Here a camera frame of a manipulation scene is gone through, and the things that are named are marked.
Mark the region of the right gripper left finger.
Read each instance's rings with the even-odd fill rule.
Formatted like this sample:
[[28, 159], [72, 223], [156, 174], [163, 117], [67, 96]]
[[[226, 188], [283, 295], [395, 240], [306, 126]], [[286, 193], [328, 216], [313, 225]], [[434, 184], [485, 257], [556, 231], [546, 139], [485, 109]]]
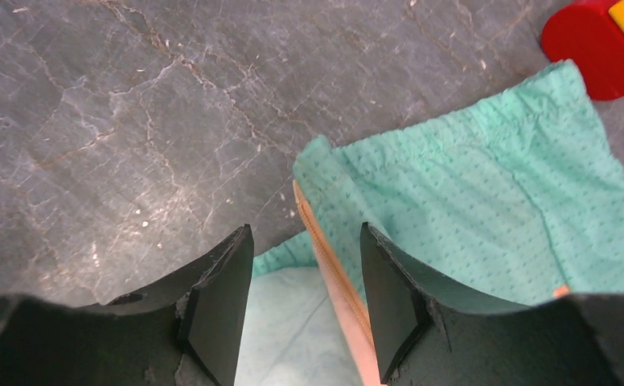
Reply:
[[197, 385], [236, 380], [253, 238], [212, 250], [106, 304], [0, 296], [0, 385]]

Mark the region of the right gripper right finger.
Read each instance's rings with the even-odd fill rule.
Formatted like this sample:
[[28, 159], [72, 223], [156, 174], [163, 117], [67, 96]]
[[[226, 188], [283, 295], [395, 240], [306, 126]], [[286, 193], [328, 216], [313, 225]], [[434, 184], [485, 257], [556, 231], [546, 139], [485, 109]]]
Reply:
[[406, 253], [369, 223], [363, 283], [388, 385], [624, 385], [624, 294], [525, 306]]

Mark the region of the green and orange jacket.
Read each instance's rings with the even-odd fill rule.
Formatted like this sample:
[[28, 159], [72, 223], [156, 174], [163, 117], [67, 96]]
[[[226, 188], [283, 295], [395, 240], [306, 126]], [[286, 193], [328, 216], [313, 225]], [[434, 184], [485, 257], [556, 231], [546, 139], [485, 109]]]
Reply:
[[475, 290], [533, 306], [624, 293], [624, 166], [577, 66], [294, 163], [304, 232], [254, 261], [236, 383], [377, 385], [360, 229]]

